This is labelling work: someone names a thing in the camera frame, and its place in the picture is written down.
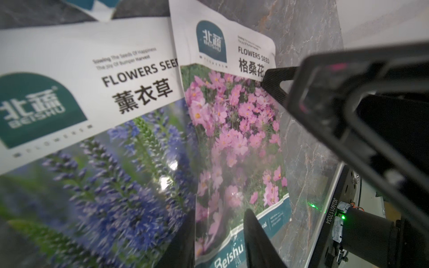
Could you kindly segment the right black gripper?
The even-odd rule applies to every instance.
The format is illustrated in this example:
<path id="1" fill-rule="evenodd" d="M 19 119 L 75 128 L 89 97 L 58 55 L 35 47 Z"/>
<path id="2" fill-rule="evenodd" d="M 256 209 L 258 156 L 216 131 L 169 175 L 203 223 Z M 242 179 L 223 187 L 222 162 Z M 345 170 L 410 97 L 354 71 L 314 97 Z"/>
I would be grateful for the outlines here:
<path id="1" fill-rule="evenodd" d="M 427 42 L 309 56 L 288 112 L 428 233 Z"/>

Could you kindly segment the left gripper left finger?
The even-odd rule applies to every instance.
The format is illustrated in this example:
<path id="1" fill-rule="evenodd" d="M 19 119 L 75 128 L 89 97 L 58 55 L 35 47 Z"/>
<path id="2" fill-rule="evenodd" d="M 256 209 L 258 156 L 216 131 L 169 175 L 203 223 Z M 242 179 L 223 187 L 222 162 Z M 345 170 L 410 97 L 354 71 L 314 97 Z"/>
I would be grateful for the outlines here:
<path id="1" fill-rule="evenodd" d="M 194 268 L 195 216 L 190 210 L 156 268 Z"/>

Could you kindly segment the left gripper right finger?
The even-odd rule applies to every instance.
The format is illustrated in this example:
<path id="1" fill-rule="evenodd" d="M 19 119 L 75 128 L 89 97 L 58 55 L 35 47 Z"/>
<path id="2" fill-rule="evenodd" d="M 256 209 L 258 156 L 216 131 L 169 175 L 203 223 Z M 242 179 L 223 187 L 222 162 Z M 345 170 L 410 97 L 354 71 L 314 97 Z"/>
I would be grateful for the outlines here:
<path id="1" fill-rule="evenodd" d="M 251 209 L 244 213 L 244 240 L 248 268 L 287 267 Z"/>

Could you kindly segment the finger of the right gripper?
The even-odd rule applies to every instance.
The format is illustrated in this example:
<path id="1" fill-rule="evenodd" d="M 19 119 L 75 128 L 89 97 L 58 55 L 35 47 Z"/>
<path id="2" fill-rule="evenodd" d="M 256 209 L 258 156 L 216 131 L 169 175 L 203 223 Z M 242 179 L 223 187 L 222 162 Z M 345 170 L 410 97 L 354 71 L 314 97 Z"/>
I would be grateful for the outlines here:
<path id="1" fill-rule="evenodd" d="M 298 67 L 268 69 L 261 82 L 261 87 L 273 97 L 282 107 L 286 107 L 288 93 L 280 84 L 285 81 L 293 81 Z"/>

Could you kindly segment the pink cosmos seed packet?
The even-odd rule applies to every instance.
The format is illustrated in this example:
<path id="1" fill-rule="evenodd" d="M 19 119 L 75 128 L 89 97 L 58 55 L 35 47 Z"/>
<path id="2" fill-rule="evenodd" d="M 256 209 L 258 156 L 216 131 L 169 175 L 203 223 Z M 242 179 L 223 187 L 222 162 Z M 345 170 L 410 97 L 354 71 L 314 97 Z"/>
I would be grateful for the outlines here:
<path id="1" fill-rule="evenodd" d="M 185 101 L 201 156 L 195 265 L 245 267 L 244 214 L 269 238 L 291 218 L 279 109 L 262 88 L 272 39 L 198 1 L 170 1 Z"/>
<path id="2" fill-rule="evenodd" d="M 100 22 L 111 21 L 121 0 L 62 0 Z"/>

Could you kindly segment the lavender seed packet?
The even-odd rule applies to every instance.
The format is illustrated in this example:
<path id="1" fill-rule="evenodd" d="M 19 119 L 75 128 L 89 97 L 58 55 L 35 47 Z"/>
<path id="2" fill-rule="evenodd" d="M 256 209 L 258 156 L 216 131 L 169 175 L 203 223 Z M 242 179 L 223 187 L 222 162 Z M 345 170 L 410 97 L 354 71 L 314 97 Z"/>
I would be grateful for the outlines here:
<path id="1" fill-rule="evenodd" d="M 155 268 L 194 209 L 171 20 L 1 31 L 1 266 Z"/>

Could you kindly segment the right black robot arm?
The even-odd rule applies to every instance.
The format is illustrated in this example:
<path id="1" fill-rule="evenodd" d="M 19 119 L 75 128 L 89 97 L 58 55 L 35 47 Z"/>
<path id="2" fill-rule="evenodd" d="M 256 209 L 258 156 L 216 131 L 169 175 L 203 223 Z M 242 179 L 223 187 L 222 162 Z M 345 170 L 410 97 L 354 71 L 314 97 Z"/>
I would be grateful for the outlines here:
<path id="1" fill-rule="evenodd" d="M 313 54 L 267 70 L 261 85 L 345 163 L 309 266 L 333 268 L 352 253 L 379 268 L 428 267 L 428 42 Z M 345 200 L 346 178 L 359 177 L 399 221 Z"/>

